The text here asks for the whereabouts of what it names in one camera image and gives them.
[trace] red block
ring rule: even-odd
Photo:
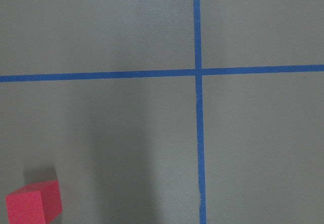
[[[30,184],[6,196],[10,224],[49,224],[62,212],[58,181]]]

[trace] gray surface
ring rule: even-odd
[[[194,78],[1,83],[5,195],[58,178],[68,223],[199,218]]]
[[[203,67],[322,64],[324,0],[201,0]]]
[[[194,67],[192,0],[0,0],[0,75]]]
[[[204,78],[209,223],[324,220],[322,73]]]

